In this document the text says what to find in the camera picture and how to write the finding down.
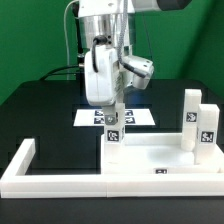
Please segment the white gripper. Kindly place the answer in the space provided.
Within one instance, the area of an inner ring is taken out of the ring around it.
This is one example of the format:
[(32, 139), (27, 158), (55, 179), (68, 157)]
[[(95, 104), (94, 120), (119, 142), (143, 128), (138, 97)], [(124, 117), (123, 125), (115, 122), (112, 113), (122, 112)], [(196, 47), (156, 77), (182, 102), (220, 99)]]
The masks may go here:
[(123, 89), (117, 52), (114, 48), (107, 49), (105, 46), (96, 48), (98, 72), (93, 70), (91, 51), (86, 54), (84, 63), (87, 101), (92, 106), (106, 106), (103, 108), (105, 124), (115, 125), (117, 112), (112, 104)]

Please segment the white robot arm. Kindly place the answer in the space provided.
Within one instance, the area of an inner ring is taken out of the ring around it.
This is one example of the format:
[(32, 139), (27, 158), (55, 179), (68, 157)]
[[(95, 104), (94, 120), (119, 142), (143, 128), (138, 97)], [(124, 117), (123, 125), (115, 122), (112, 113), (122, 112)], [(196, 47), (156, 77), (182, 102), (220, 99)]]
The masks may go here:
[(153, 62), (132, 54), (135, 14), (186, 8), (192, 0), (77, 0), (84, 57), (86, 98), (103, 109), (105, 123), (115, 126), (124, 113), (117, 107), (124, 90), (147, 87)]

